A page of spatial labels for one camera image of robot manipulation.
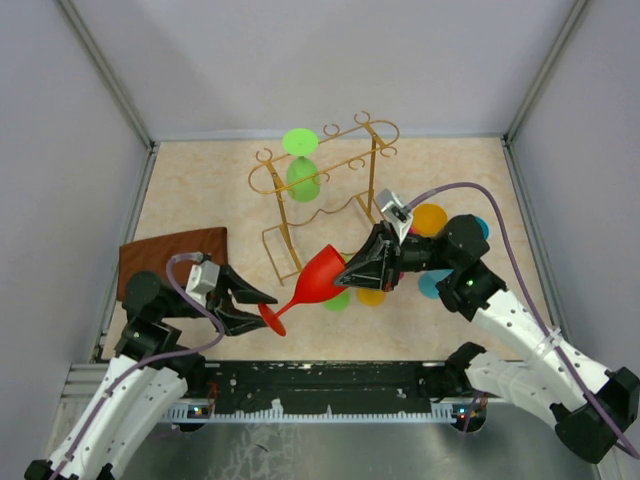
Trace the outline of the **orange wine glass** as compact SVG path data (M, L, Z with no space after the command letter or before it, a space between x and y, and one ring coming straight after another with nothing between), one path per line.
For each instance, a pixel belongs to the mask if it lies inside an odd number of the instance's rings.
M369 307L377 307L384 302L386 293L378 290L358 289L356 296L361 304Z
M413 210L412 229L424 237L435 236L447 223L448 215L438 205L423 203Z

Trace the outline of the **green wine glass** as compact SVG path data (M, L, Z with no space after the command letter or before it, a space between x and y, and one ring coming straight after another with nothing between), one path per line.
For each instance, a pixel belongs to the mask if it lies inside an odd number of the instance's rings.
M284 135L282 146L293 157L286 172L289 195L299 203L313 201L320 193L320 186L313 179L318 168L309 156L319 146L317 135L306 128L295 128Z
M325 309L332 312L340 312L345 310L350 304L350 293L347 289L342 291L339 295L336 295L330 300L323 303Z

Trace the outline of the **light blue wine glass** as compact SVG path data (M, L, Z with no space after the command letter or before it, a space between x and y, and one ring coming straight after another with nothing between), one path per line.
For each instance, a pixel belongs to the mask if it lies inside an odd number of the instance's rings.
M439 291L437 284L448 277L452 271L450 269L431 270L424 272L418 280L420 293L429 299L438 299Z

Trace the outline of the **red wine glass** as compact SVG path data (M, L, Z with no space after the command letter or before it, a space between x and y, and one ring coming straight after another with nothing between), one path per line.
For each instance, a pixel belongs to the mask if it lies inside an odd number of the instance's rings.
M336 286L334 282L345 268L343 256L332 245L325 246L300 272L294 293L287 304L277 312L264 303L258 305L262 320L276 334L285 336L286 329L280 317L295 306L323 303L340 295L346 287Z

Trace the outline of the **magenta wine glass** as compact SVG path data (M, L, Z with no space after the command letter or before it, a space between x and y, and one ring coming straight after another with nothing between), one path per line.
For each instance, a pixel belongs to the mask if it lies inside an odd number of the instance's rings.
M402 280L407 272L413 272L415 263L414 242L416 240L416 230L411 227L401 245L401 260L399 279Z

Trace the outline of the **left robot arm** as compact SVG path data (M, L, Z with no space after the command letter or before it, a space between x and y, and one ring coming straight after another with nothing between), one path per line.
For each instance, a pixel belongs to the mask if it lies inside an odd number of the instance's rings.
M169 408L208 384L203 352L226 336L267 327L238 304L272 305L229 265L201 252L169 258L166 273L134 274L122 302L127 324L80 419L27 479L118 479Z

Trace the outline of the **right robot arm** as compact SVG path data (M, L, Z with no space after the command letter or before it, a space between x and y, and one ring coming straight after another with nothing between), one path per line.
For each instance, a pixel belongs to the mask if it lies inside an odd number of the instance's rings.
M537 322L484 264L488 250L472 215L454 217L433 237L404 240L382 221L334 283L391 291L405 272L449 270L437 284L445 308L509 346L524 364L513 366L468 342L448 359L448 387L461 396L476 390L506 400L548 424L580 459L599 463L637 418L638 377L591 359Z

